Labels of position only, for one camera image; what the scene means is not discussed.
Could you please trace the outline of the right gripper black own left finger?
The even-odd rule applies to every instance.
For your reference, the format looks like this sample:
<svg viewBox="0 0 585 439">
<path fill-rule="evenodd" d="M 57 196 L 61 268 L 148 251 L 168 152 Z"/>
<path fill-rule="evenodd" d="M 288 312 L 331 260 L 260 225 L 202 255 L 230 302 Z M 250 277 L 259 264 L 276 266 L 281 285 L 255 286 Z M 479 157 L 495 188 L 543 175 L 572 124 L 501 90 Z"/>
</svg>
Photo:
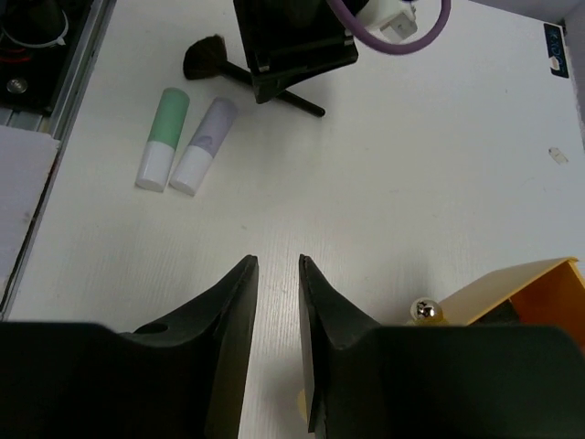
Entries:
<svg viewBox="0 0 585 439">
<path fill-rule="evenodd" d="M 93 323 L 1 325 L 4 438 L 234 438 L 259 264 L 132 333 Z"/>
</svg>

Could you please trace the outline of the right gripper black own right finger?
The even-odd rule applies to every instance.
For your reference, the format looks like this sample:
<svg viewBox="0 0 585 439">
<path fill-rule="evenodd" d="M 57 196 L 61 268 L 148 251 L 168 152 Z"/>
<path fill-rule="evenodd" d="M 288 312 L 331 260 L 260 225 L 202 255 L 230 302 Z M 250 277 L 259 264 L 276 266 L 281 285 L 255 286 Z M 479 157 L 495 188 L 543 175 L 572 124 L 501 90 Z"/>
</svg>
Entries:
<svg viewBox="0 0 585 439">
<path fill-rule="evenodd" d="M 307 428 L 316 438 L 581 438 L 584 338 L 510 305 L 449 323 L 415 301 L 385 326 L 299 261 Z"/>
</svg>

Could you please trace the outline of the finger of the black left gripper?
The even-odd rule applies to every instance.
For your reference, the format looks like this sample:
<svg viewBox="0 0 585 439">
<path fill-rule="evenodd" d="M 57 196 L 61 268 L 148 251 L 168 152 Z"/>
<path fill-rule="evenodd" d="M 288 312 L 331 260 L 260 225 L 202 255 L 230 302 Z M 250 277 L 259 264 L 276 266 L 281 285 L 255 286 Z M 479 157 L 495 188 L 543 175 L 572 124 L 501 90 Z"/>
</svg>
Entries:
<svg viewBox="0 0 585 439">
<path fill-rule="evenodd" d="M 240 0 L 233 5 L 258 103 L 357 62 L 353 36 L 326 1 Z"/>
</svg>

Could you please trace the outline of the black fan makeup brush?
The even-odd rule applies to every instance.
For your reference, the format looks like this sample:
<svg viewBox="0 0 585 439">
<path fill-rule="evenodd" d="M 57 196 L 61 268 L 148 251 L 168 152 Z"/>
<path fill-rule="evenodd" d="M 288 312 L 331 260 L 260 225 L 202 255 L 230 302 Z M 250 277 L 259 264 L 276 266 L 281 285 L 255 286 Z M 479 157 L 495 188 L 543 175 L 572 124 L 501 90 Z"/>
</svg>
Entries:
<svg viewBox="0 0 585 439">
<path fill-rule="evenodd" d="M 186 51 L 183 60 L 183 74 L 187 80 L 205 80 L 223 76 L 252 87 L 250 73 L 228 61 L 225 41 L 220 35 L 200 39 Z M 318 118 L 325 116 L 324 108 L 289 91 L 280 92 L 276 99 L 312 116 Z"/>
</svg>

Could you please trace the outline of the yellow organizer drawer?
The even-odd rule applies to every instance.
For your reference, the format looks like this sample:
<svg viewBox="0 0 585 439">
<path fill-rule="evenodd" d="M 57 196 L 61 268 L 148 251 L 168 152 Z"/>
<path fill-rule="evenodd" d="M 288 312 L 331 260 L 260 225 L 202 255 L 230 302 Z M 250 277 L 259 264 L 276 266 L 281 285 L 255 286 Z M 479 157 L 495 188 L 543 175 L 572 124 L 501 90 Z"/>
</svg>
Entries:
<svg viewBox="0 0 585 439">
<path fill-rule="evenodd" d="M 524 324 L 563 328 L 584 338 L 584 275 L 575 257 L 527 262 L 498 269 L 440 301 L 446 320 L 469 326 L 510 305 Z"/>
</svg>

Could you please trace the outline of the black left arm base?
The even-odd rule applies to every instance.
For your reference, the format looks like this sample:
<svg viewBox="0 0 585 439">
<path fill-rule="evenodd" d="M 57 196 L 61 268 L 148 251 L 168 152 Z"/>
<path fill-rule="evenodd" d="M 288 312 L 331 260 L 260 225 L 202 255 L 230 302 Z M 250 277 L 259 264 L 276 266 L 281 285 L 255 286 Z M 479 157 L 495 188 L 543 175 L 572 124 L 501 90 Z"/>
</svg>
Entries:
<svg viewBox="0 0 585 439">
<path fill-rule="evenodd" d="M 53 113 L 98 1 L 1 3 L 1 105 Z"/>
</svg>

